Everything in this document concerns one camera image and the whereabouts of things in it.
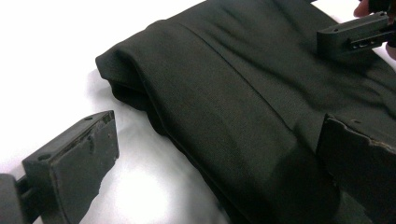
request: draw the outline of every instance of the folded black cloth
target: folded black cloth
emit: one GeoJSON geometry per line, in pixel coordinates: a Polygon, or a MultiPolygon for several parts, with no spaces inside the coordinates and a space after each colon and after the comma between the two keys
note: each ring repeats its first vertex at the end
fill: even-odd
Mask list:
{"type": "Polygon", "coordinates": [[[369,223],[315,149],[326,113],[396,130],[396,74],[371,51],[319,58],[316,31],[333,24],[304,0],[207,0],[96,63],[233,223],[369,223]]]}

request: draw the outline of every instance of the black garment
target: black garment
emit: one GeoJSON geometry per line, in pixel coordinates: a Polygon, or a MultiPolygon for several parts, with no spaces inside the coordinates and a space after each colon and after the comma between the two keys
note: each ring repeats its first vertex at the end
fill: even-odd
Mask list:
{"type": "Polygon", "coordinates": [[[309,1],[208,0],[96,63],[114,95],[146,110],[198,168],[234,223],[364,223],[315,148],[325,113],[396,130],[396,75],[371,51],[319,58],[316,31],[333,24],[309,1]]]}

